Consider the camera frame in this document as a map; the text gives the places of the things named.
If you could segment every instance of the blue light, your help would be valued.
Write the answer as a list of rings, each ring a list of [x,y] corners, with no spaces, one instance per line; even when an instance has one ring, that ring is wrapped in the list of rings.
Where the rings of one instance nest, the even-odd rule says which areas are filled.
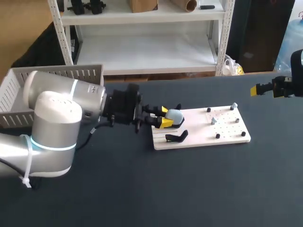
[[[41,144],[38,144],[37,142],[35,142],[35,141],[33,140],[32,137],[30,137],[30,140],[31,140],[32,143],[33,143],[34,145],[36,145],[37,147],[40,147],[40,148],[43,148],[43,149],[46,149],[46,150],[63,151],[63,150],[70,150],[70,149],[72,149],[72,148],[74,148],[74,147],[76,146],[76,143],[75,143],[74,145],[72,145],[72,146],[70,146],[70,147],[67,147],[67,148],[50,148],[50,147],[46,147],[46,146],[43,146],[43,145],[41,145]]]

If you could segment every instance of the shelf post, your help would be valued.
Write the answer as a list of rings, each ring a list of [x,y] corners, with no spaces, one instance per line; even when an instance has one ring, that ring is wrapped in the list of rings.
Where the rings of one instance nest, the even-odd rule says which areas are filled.
[[[63,54],[63,58],[66,65],[73,65],[72,58],[71,58],[71,50],[69,49],[66,35],[64,32],[63,24],[61,21],[61,15],[58,9],[58,4],[56,0],[48,0],[48,5],[51,10],[51,14],[53,17],[53,24],[56,29],[56,33],[59,39],[61,51]]]
[[[222,68],[225,61],[226,48],[228,43],[229,32],[232,24],[233,8],[235,6],[235,0],[226,0],[225,14],[223,19],[222,33],[218,50],[218,62],[216,67],[216,76],[222,75]]]

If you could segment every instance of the white storage basket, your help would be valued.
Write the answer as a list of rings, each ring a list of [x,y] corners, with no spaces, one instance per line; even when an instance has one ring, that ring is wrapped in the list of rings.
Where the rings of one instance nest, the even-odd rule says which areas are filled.
[[[23,86],[32,71],[49,72],[63,77],[103,85],[103,65],[42,66],[12,68],[0,87],[0,124],[3,128],[32,126],[34,111],[23,103]]]

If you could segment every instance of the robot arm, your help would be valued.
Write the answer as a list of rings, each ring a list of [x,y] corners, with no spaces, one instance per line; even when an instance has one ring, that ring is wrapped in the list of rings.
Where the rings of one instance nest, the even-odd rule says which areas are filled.
[[[276,97],[303,97],[303,50],[296,51],[291,56],[292,77],[279,76],[268,84],[257,84],[250,90],[251,96],[263,95],[273,91]]]
[[[184,121],[180,106],[158,111],[142,105],[138,85],[107,94],[103,86],[34,71],[27,78],[23,98],[34,109],[30,144],[23,137],[0,134],[0,176],[19,173],[23,177],[28,169],[29,176],[57,177],[67,173],[81,121],[97,121],[102,116],[111,126],[133,124],[136,132],[142,124],[179,127]]]

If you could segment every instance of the wooden floor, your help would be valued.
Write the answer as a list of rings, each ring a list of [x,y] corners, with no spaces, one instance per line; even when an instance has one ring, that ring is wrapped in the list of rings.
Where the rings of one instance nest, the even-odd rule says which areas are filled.
[[[47,0],[0,0],[0,81],[51,22]]]

